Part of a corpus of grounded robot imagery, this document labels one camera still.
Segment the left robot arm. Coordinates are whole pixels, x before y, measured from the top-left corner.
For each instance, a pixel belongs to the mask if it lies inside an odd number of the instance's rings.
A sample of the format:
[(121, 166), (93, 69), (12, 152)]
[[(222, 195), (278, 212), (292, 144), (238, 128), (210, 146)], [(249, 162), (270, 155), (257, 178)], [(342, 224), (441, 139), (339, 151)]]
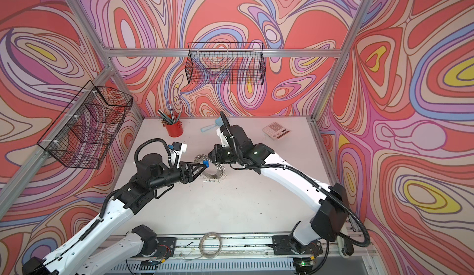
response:
[(165, 260), (171, 250), (158, 241), (156, 233), (145, 225), (131, 230), (107, 249), (97, 248), (121, 225), (132, 219), (150, 201), (157, 200), (158, 189), (170, 191), (175, 184), (195, 181), (208, 166), (180, 161), (179, 152), (166, 158), (151, 153), (134, 154), (137, 172), (120, 189), (110, 193), (99, 214), (63, 245), (44, 258), (32, 257), (22, 266), (24, 275), (103, 275), (112, 267), (132, 257)]

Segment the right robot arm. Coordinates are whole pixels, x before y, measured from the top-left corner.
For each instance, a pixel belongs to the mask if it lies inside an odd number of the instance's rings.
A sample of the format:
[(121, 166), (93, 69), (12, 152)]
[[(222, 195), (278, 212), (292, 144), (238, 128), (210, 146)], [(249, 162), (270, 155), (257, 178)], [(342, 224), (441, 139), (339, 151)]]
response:
[(302, 247), (314, 240), (334, 242), (348, 219), (349, 207), (345, 188), (333, 186), (303, 177), (292, 171), (292, 166), (273, 149), (263, 143), (254, 144), (243, 128), (232, 125), (219, 127), (216, 131), (220, 143), (216, 144), (208, 157), (216, 164), (239, 164), (244, 170), (276, 181), (305, 201), (315, 212), (308, 220), (299, 221), (290, 234), (294, 247)]

